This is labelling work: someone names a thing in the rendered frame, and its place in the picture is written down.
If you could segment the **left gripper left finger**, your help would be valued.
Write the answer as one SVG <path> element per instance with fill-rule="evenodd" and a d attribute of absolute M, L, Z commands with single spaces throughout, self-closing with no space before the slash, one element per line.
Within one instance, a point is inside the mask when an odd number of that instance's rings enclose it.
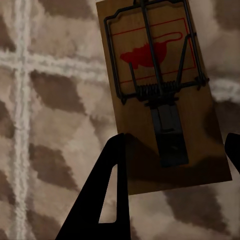
<path fill-rule="evenodd" d="M 116 222 L 99 222 L 112 168 L 117 164 Z M 125 134 L 101 152 L 55 240 L 131 240 Z"/>

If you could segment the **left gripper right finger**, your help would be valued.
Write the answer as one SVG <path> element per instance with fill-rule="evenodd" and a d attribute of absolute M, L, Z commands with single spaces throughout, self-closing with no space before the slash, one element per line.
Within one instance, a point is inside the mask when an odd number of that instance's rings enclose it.
<path fill-rule="evenodd" d="M 240 135 L 229 133 L 224 148 L 227 156 L 240 173 Z"/>

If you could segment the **mousetrap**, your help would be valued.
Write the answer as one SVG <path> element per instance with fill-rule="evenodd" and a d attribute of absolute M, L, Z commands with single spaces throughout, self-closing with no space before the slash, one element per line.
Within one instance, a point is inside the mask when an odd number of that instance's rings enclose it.
<path fill-rule="evenodd" d="M 232 181 L 189 1 L 96 9 L 128 195 Z"/>

